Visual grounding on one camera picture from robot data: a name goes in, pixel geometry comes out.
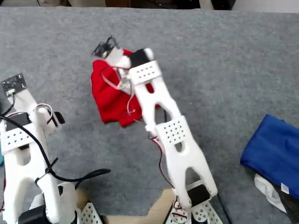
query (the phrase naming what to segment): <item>robotic arm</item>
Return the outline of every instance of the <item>robotic arm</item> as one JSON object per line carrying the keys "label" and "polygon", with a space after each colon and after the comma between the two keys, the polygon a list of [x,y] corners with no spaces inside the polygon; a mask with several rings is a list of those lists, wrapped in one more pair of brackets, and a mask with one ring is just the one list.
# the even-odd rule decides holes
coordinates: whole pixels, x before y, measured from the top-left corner
{"label": "robotic arm", "polygon": [[[58,185],[59,176],[52,170],[57,159],[53,163],[48,160],[46,135],[60,128],[64,123],[62,115],[53,112],[47,104],[36,103],[22,74],[3,81],[2,87],[17,110],[6,117],[0,116],[6,178],[3,219],[7,224],[79,224],[81,211],[76,208],[75,187],[70,182]],[[103,170],[101,174],[107,172],[110,170]],[[23,212],[26,192],[34,183],[43,193]]]}
{"label": "robotic arm", "polygon": [[[185,116],[183,116],[175,100],[169,94],[162,72],[151,49],[141,49],[132,55],[123,55],[123,49],[116,44],[101,42],[93,52],[103,58],[111,67],[116,68],[120,84],[117,86],[124,92],[131,91],[136,95],[142,108],[145,129],[152,138],[161,145],[166,157],[168,174],[173,191],[180,205],[190,210],[192,201],[185,185],[185,174],[192,168],[201,178],[210,198],[217,195],[217,187],[206,162],[206,159],[195,142]],[[151,83],[154,93],[149,93],[146,84]],[[171,117],[165,123],[156,124],[155,105],[160,105]]]}

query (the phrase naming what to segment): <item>blue fabric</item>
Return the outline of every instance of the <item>blue fabric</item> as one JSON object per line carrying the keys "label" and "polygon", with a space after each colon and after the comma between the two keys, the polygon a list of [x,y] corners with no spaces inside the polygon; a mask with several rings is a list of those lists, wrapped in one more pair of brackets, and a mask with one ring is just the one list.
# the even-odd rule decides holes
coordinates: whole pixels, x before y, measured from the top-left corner
{"label": "blue fabric", "polygon": [[299,199],[299,129],[267,114],[245,147],[240,163],[278,186],[285,184]]}

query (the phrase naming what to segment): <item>gray felt surface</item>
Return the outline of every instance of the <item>gray felt surface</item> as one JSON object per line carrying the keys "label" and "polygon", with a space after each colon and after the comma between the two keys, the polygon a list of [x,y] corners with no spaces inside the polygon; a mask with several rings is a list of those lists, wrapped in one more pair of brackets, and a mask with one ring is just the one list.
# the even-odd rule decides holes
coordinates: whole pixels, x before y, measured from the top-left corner
{"label": "gray felt surface", "polygon": [[[64,114],[64,128],[48,138],[58,174],[111,168],[82,184],[98,211],[144,215],[168,187],[159,151],[143,125],[101,122],[90,53],[111,34],[124,48],[152,48],[233,222],[289,224],[239,159],[266,113],[299,122],[298,23],[297,14],[1,7],[0,79],[23,72],[36,100]],[[216,198],[213,205],[225,222]]]}

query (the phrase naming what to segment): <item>cardboard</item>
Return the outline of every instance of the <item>cardboard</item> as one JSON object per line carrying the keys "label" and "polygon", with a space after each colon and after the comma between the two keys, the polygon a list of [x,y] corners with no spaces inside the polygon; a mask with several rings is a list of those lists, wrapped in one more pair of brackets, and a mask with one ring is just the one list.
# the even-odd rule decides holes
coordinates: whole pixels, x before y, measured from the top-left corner
{"label": "cardboard", "polygon": [[172,202],[175,200],[171,189],[162,192],[146,216],[106,216],[106,224],[162,224]]}

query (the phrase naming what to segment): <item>red cloth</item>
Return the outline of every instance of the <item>red cloth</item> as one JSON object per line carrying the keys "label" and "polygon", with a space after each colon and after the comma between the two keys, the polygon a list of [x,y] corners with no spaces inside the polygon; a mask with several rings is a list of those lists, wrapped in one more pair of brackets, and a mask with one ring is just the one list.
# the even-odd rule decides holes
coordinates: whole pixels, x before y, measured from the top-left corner
{"label": "red cloth", "polygon": [[[132,52],[124,50],[124,55],[130,54],[132,54]],[[102,71],[103,75],[113,84],[117,85],[119,83],[114,69],[106,69],[106,67],[109,67],[109,65],[105,61],[97,60],[93,62],[91,81],[94,100],[104,123],[119,121],[122,127],[128,126],[134,123],[134,119],[140,119],[142,117],[141,107],[136,96],[134,96],[129,105],[129,110],[134,112],[128,114],[127,103],[130,96],[121,90],[114,89],[103,80],[101,75]],[[147,88],[149,92],[153,92],[153,88],[150,84],[147,85]]]}

